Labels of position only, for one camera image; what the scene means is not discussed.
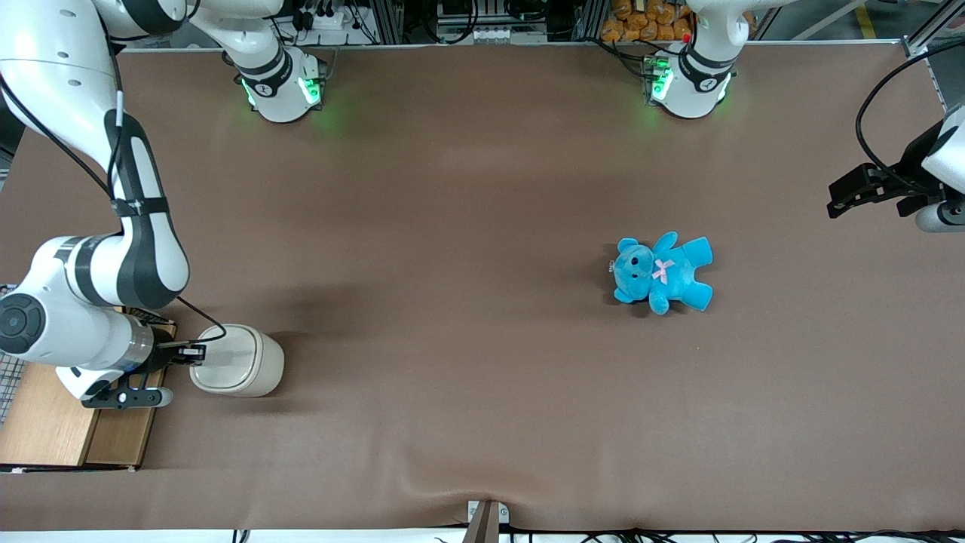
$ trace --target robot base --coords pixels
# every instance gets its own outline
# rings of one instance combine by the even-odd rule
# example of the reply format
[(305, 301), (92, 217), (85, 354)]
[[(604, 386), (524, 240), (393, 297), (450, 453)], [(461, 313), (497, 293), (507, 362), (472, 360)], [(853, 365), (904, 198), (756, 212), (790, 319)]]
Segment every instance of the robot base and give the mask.
[[(674, 52), (682, 48), (683, 45), (679, 43), (671, 46)], [(676, 55), (660, 51), (648, 57), (645, 64), (645, 73), (653, 74), (652, 81), (644, 81), (648, 103), (660, 105), (671, 115), (682, 119), (699, 119), (713, 111), (714, 106), (724, 99), (727, 85), (731, 82), (728, 75), (717, 89), (702, 93), (681, 74)]]
[(285, 51), (291, 55), (293, 63), (291, 76), (274, 96), (262, 96), (258, 85), (251, 89), (244, 80), (241, 83), (248, 93), (252, 110), (258, 111), (272, 123), (291, 123), (313, 109), (320, 110), (325, 89), (325, 63), (297, 47), (286, 47)]

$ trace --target teddy bear ear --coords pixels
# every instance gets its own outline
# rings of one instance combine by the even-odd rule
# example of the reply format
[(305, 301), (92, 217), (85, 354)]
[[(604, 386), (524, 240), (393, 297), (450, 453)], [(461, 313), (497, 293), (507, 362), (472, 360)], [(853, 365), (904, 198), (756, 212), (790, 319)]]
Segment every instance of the teddy bear ear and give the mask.
[(613, 291), (613, 296), (616, 297), (617, 300), (622, 301), (623, 303), (633, 303), (635, 301), (634, 299), (630, 298), (630, 295), (626, 294), (621, 289), (617, 289)]
[(633, 238), (623, 238), (619, 243), (617, 243), (617, 250), (624, 252), (626, 249), (639, 244), (640, 242), (634, 240)]
[(653, 310), (657, 315), (663, 315), (670, 310), (670, 302), (667, 301), (667, 297), (658, 292), (650, 293), (650, 309)]

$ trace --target green indicator light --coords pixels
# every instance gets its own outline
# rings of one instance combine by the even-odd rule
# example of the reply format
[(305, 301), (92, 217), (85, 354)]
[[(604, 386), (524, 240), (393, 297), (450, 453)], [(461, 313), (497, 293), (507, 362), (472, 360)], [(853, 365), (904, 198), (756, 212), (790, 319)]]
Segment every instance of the green indicator light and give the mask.
[(251, 89), (248, 88), (248, 83), (244, 79), (241, 80), (241, 86), (244, 87), (244, 92), (248, 95), (248, 103), (255, 107), (255, 97), (251, 96)]
[(674, 71), (666, 69), (663, 74), (653, 82), (653, 98), (663, 100), (667, 97), (667, 90), (674, 81)]
[(302, 94), (305, 95), (305, 100), (308, 103), (318, 102), (318, 84), (311, 79), (305, 80), (301, 77), (298, 78), (298, 85), (302, 88)]

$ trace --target wire mesh basket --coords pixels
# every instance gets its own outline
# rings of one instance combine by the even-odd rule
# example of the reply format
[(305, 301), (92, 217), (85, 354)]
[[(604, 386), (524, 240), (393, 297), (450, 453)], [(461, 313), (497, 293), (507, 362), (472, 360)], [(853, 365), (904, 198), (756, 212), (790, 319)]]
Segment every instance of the wire mesh basket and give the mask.
[[(0, 296), (4, 296), (13, 290), (16, 285), (0, 285)], [(20, 385), (20, 378), (23, 377), (23, 370), (26, 362), (20, 358), (8, 355), (0, 351), (0, 427), (7, 420), (7, 413), (10, 412), (10, 405), (14, 402), (14, 394), (17, 386)]]

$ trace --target teddy bear leg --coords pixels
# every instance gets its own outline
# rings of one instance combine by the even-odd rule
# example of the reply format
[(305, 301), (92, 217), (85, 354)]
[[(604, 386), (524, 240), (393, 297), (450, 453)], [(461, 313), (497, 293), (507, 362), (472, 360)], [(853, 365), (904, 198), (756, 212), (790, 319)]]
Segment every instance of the teddy bear leg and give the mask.
[(693, 282), (683, 291), (682, 302), (698, 311), (707, 309), (710, 299), (714, 296), (714, 289), (710, 285)]
[(694, 268), (706, 266), (714, 261), (714, 253), (710, 250), (710, 242), (707, 238), (697, 238), (685, 243), (682, 247), (687, 259), (694, 265)]

